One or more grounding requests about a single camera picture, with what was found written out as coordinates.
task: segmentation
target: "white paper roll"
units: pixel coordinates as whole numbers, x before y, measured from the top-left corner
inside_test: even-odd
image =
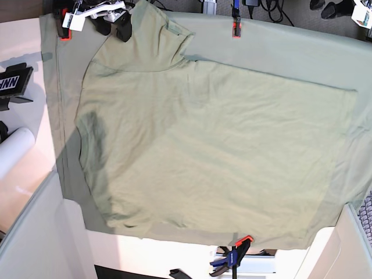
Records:
[[[35,145],[35,138],[27,128],[19,128],[0,144],[0,179]]]

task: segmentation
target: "blue clamp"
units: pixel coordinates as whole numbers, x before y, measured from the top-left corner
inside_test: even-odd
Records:
[[[223,266],[227,265],[227,267],[232,267],[236,265],[238,262],[238,251],[232,250],[230,251],[226,257],[223,259],[215,260],[214,262],[211,262],[210,265],[213,267]]]

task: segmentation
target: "fabric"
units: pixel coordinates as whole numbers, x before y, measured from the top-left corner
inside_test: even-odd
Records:
[[[354,208],[370,192],[372,181],[372,94],[370,88],[371,45],[345,37],[301,28],[242,19],[242,37],[231,36],[231,17],[167,12],[170,20],[195,32],[185,50],[189,60],[211,60],[301,81],[358,91],[356,109],[346,143],[337,161],[330,187],[313,218],[311,227],[334,226],[348,202]],[[66,42],[57,38],[52,15],[40,18],[44,83],[49,119],[63,197],[76,201],[88,230],[135,235],[133,228],[106,225],[92,198],[81,169],[80,135],[74,119],[87,66],[106,37],[88,21],[82,32]],[[324,212],[328,221],[323,222]],[[219,233],[179,229],[172,224],[154,224],[147,238],[207,245],[232,245],[241,232]],[[307,248],[312,243],[283,243],[276,239],[255,241],[256,249]]]
[[[188,30],[146,1],[132,18],[132,39],[110,37],[90,63],[76,117],[80,162],[108,226],[305,245],[355,92],[188,61]]]

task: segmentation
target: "green cloth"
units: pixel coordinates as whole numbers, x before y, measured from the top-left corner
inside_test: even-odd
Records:
[[[129,42],[110,37],[91,61],[76,117],[80,162],[108,226],[308,244],[355,92],[187,61],[192,34],[146,1],[132,25]],[[333,221],[324,212],[321,222]]]

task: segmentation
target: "table surface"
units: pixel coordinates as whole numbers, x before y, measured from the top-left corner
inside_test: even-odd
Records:
[[[24,93],[31,103],[10,103],[0,112],[9,132],[27,127],[35,136],[35,146],[0,180],[0,230],[6,232],[33,192],[55,167],[55,153],[49,123],[44,73],[41,59],[39,19],[0,23],[0,71],[26,62],[34,71]]]

